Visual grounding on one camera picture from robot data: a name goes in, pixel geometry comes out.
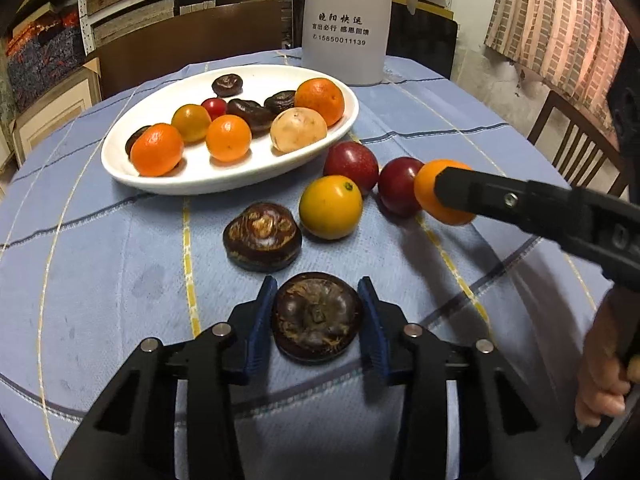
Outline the person right hand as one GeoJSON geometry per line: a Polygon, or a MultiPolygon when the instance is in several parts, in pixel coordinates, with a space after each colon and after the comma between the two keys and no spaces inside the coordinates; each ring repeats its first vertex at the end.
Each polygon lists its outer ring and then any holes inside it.
{"type": "Polygon", "coordinates": [[[634,356],[628,366],[623,366],[618,357],[620,330],[629,324],[623,315],[632,310],[623,303],[638,300],[638,294],[620,286],[612,287],[586,333],[575,396],[575,415],[584,426],[597,427],[603,416],[623,415],[625,396],[631,385],[639,382],[639,356],[634,356]]]}

